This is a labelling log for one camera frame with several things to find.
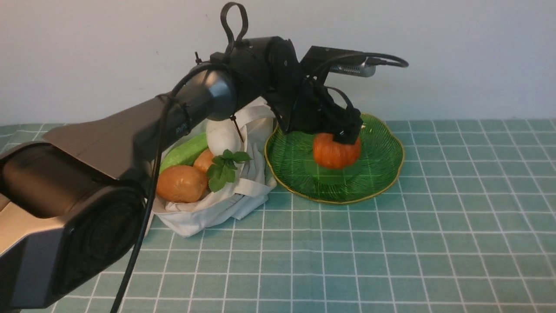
potato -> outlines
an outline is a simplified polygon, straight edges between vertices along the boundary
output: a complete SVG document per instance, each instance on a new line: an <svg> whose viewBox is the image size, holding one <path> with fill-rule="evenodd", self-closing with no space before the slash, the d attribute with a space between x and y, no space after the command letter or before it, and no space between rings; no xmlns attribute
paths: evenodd
<svg viewBox="0 0 556 313"><path fill-rule="evenodd" d="M208 183L202 171L188 165L175 165L160 173L156 193L169 202L192 203L201 199Z"/></svg>

orange vegetable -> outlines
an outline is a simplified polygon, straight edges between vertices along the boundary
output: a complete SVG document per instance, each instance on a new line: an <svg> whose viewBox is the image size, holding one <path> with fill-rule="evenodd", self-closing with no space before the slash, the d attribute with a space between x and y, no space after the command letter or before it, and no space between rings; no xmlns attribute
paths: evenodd
<svg viewBox="0 0 556 313"><path fill-rule="evenodd" d="M206 149L197 157L195 163L193 164L193 167L206 174L209 170L209 167L214 164L212 162L213 158L214 155L212 155L212 152Z"/></svg>
<svg viewBox="0 0 556 313"><path fill-rule="evenodd" d="M333 135L321 133L313 140L313 158L315 162L328 169L343 169L355 164L361 155L361 140L355 144L340 144L333 141Z"/></svg>
<svg viewBox="0 0 556 313"><path fill-rule="evenodd" d="M169 202L197 202L207 189L209 180L200 170L188 165L175 165L158 176L156 193Z"/></svg>

table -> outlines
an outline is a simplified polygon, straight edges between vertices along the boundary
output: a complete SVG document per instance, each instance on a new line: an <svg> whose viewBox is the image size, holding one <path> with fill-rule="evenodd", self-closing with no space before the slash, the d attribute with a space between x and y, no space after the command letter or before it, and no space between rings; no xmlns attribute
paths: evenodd
<svg viewBox="0 0 556 313"><path fill-rule="evenodd" d="M374 199L278 187L191 238L155 218L122 312L556 312L555 122L390 121L406 162ZM0 127L0 148L54 126ZM108 312L126 263L24 312Z"/></svg>

herb sprig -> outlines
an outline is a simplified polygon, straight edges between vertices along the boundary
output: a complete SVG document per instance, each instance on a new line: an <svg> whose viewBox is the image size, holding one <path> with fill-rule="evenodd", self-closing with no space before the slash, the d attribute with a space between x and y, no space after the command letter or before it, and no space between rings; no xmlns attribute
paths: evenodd
<svg viewBox="0 0 556 313"><path fill-rule="evenodd" d="M212 164L207 171L208 187L212 192L224 188L226 183L233 183L236 180L236 164L250 161L251 157L247 152L238 151L232 153L226 149L222 155L212 158Z"/></svg>

cucumber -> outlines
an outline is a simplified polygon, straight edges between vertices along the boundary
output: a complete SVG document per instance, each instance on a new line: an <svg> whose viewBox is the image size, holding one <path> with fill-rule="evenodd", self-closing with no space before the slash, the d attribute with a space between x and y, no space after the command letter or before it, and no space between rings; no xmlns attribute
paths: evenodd
<svg viewBox="0 0 556 313"><path fill-rule="evenodd" d="M206 133L198 134L168 152L160 164L160 173L174 165L193 166L199 155L208 148L209 144L207 143Z"/></svg>

